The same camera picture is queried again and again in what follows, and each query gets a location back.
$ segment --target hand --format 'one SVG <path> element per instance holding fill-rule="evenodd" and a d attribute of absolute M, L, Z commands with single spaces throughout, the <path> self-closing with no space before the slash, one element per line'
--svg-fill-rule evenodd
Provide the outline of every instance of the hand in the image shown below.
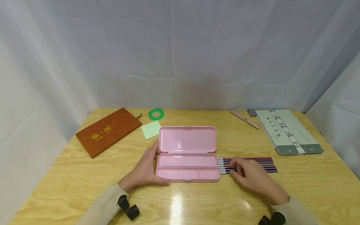
<path fill-rule="evenodd" d="M 159 140 L 145 150 L 134 169 L 117 183 L 124 191 L 130 193 L 134 187 L 147 184 L 170 185 L 167 179 L 156 176 L 154 172 L 153 162 L 160 153 L 158 147 Z"/>
<path fill-rule="evenodd" d="M 289 201 L 289 195 L 267 174 L 264 168 L 254 160 L 244 160 L 235 156 L 229 166 L 237 164 L 237 172 L 230 171 L 230 176 L 243 187 L 259 194 L 265 195 L 275 205 Z"/>

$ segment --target pencil eraser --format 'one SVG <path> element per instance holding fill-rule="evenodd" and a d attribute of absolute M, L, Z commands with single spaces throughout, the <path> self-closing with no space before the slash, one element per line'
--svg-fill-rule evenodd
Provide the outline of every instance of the pencil eraser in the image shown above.
<path fill-rule="evenodd" d="M 249 113 L 249 116 L 251 117 L 255 117 L 256 116 L 256 112 L 254 109 L 248 109 L 248 113 Z"/>

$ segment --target pink pencil case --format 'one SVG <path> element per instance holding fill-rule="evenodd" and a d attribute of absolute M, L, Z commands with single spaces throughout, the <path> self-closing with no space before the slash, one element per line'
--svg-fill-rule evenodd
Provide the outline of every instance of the pink pencil case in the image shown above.
<path fill-rule="evenodd" d="M 177 182 L 216 182 L 220 179 L 216 128 L 164 126 L 159 130 L 156 175 Z"/>

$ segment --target white curtain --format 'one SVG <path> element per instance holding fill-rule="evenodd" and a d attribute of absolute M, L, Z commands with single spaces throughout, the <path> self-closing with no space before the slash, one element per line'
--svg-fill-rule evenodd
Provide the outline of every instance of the white curtain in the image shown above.
<path fill-rule="evenodd" d="M 358 54 L 359 8 L 0 0 L 0 223 L 96 107 L 307 111 Z"/>
<path fill-rule="evenodd" d="M 360 54 L 306 116 L 360 178 Z"/>

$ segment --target sticky note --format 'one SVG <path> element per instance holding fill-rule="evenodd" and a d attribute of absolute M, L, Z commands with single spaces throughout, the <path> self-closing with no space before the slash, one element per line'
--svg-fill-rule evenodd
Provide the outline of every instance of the sticky note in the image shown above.
<path fill-rule="evenodd" d="M 148 123 L 141 127 L 146 140 L 149 138 L 155 137 L 156 135 L 159 135 L 160 128 L 161 128 L 161 125 L 158 120 Z"/>

